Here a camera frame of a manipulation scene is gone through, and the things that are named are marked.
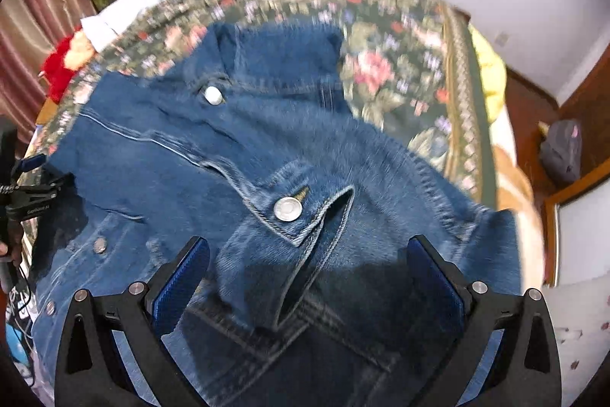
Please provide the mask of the red plush toy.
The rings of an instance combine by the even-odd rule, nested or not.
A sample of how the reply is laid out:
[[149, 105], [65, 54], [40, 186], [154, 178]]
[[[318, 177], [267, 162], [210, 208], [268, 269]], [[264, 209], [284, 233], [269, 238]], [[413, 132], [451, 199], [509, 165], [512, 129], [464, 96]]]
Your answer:
[[59, 104], [72, 78], [95, 54], [82, 28], [63, 38], [41, 66], [40, 74], [48, 84], [48, 99]]

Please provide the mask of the yellow blanket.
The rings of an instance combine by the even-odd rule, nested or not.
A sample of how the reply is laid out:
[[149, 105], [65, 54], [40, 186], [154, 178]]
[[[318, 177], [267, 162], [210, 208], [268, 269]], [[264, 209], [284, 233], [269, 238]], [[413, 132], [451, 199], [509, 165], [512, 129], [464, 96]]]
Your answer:
[[480, 67], [488, 123], [494, 123], [506, 102], [507, 67], [490, 42], [472, 25], [468, 24], [472, 45]]

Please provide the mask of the pink striped curtain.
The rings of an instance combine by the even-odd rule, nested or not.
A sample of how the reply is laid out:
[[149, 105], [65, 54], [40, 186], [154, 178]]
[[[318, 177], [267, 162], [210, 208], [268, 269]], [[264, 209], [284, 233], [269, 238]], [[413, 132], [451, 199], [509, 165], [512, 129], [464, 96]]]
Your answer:
[[1, 115], [29, 143], [47, 98], [38, 76], [43, 61], [80, 19], [95, 12], [89, 0], [1, 1]]

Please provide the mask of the floral green bedspread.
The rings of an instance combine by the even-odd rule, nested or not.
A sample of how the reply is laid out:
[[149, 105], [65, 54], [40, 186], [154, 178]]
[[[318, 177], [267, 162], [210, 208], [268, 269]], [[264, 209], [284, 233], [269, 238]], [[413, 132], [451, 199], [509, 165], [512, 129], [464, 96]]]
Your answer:
[[400, 140], [473, 200], [495, 206], [480, 67], [464, 16], [443, 0], [163, 0], [77, 72], [29, 151], [55, 150], [103, 73], [166, 72], [215, 22], [288, 21], [337, 25], [353, 115]]

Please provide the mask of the grey backpack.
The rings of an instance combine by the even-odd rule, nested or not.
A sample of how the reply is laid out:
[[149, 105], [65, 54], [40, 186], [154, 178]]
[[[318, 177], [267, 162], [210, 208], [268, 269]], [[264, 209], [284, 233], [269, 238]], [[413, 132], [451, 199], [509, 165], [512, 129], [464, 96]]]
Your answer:
[[541, 165], [555, 184], [568, 186], [580, 179], [582, 132], [577, 120], [539, 123]]

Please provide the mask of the white shirt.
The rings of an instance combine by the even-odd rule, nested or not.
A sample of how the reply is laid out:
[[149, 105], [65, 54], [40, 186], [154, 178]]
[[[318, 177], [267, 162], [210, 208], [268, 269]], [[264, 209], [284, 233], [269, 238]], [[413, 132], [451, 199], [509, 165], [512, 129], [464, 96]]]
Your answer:
[[117, 0], [95, 16], [81, 19], [82, 32], [96, 53], [122, 35], [144, 11], [163, 0]]

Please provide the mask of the blue denim jacket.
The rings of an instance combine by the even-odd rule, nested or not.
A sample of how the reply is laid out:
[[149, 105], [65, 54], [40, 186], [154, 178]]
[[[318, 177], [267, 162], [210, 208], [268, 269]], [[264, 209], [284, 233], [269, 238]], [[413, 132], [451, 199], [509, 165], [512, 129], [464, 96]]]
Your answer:
[[212, 406], [408, 404], [455, 339], [399, 257], [415, 235], [520, 292], [513, 216], [353, 118], [341, 44], [331, 25], [217, 24], [163, 76], [102, 76], [48, 158], [75, 193], [35, 245], [45, 373], [74, 292], [145, 281], [195, 235], [211, 261], [164, 343]]

